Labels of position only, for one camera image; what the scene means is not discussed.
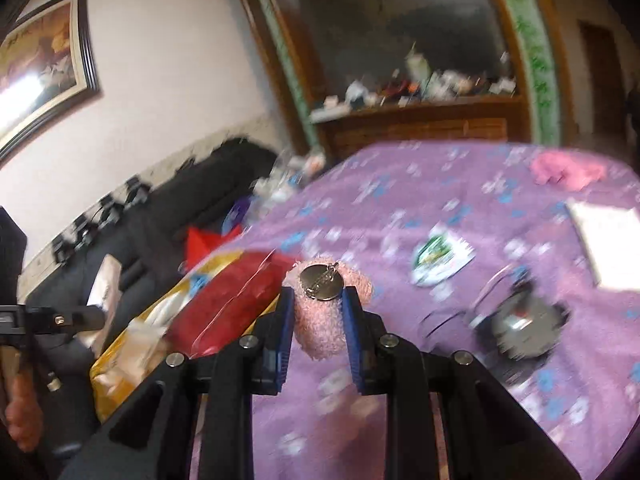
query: black sofa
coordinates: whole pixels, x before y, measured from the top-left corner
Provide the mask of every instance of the black sofa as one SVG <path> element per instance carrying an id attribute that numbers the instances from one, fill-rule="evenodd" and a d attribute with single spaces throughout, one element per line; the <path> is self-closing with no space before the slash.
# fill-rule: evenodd
<path id="1" fill-rule="evenodd" d="M 250 194 L 253 181 L 268 176 L 275 159 L 273 152 L 245 139 L 224 142 L 205 160 L 179 170 L 117 224 L 107 225 L 28 295 L 26 304 L 61 309 L 86 304 L 104 256 L 112 254 L 122 263 L 122 298 L 109 345 L 132 318 L 180 280 L 187 227 L 219 231 L 236 199 Z M 39 343 L 62 381 L 58 391 L 40 396 L 45 433 L 38 454 L 55 478 L 99 426 L 88 375 L 94 356 L 75 340 L 60 344 L 41 336 Z"/>

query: pink fuzzy object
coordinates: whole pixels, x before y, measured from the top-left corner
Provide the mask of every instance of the pink fuzzy object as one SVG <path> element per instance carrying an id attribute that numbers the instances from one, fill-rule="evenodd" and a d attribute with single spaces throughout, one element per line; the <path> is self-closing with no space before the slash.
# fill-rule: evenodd
<path id="1" fill-rule="evenodd" d="M 531 163 L 536 184 L 553 182 L 567 191 L 580 191 L 595 180 L 607 176 L 606 167 L 594 159 L 548 150 L 538 155 Z"/>
<path id="2" fill-rule="evenodd" d="M 282 285 L 290 286 L 296 294 L 296 339 L 302 349 L 312 359 L 327 359 L 347 348 L 342 326 L 340 296 L 331 301 L 317 301 L 309 298 L 302 289 L 300 272 L 316 264 L 329 265 L 335 260 L 315 258 L 296 264 L 284 278 Z M 357 270 L 350 269 L 344 263 L 338 265 L 338 272 L 344 279 L 344 286 L 354 286 L 360 302 L 364 305 L 371 301 L 373 286 L 369 279 Z"/>

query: green glass strip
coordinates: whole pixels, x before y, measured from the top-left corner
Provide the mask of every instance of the green glass strip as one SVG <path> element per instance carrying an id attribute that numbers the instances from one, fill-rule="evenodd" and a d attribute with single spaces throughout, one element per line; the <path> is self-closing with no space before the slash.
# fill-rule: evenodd
<path id="1" fill-rule="evenodd" d="M 531 140 L 545 146 L 559 146 L 562 126 L 556 64 L 538 3 L 536 0 L 505 1 L 526 72 Z"/>
<path id="2" fill-rule="evenodd" d="M 267 26 L 269 27 L 273 43 L 276 46 L 278 59 L 280 60 L 280 65 L 284 70 L 287 85 L 289 85 L 289 91 L 291 92 L 291 96 L 295 102 L 296 110 L 298 111 L 298 116 L 300 117 L 300 122 L 302 123 L 302 129 L 305 132 L 306 140 L 310 146 L 316 146 L 318 144 L 318 134 L 316 133 L 315 126 L 309 122 L 309 106 L 306 104 L 306 99 L 302 92 L 302 87 L 300 86 L 300 80 L 296 74 L 296 69 L 293 67 L 293 62 L 289 55 L 289 49 L 284 41 L 284 37 L 282 36 L 282 31 L 280 30 L 278 19 L 273 11 L 273 6 L 271 5 L 270 0 L 260 0 L 260 6 L 262 7 L 264 17 L 267 20 Z"/>

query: white wall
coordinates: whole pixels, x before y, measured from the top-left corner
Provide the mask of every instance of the white wall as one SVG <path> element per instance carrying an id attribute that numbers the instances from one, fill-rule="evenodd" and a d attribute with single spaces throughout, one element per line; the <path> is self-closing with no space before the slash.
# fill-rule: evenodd
<path id="1" fill-rule="evenodd" d="M 239 0 L 88 0 L 88 15 L 102 94 L 0 166 L 0 203 L 29 237 L 26 262 L 133 174 L 201 137 L 277 115 Z M 279 148 L 280 131 L 255 136 Z"/>
<path id="2" fill-rule="evenodd" d="M 578 20 L 607 27 L 613 32 L 622 66 L 625 89 L 631 88 L 633 72 L 640 73 L 640 49 L 620 21 L 620 17 L 607 0 L 553 0 L 558 11 L 562 39 L 567 51 L 567 63 L 574 92 L 575 120 L 580 134 L 593 133 L 593 105 L 591 101 L 590 69 Z M 633 139 L 631 128 L 628 137 Z"/>

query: picture frame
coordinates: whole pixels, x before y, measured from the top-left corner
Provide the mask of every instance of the picture frame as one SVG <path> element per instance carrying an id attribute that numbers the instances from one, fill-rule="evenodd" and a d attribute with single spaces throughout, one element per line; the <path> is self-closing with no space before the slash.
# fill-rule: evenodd
<path id="1" fill-rule="evenodd" d="M 51 0 L 0 46 L 0 162 L 49 121 L 99 92 L 87 0 Z"/>

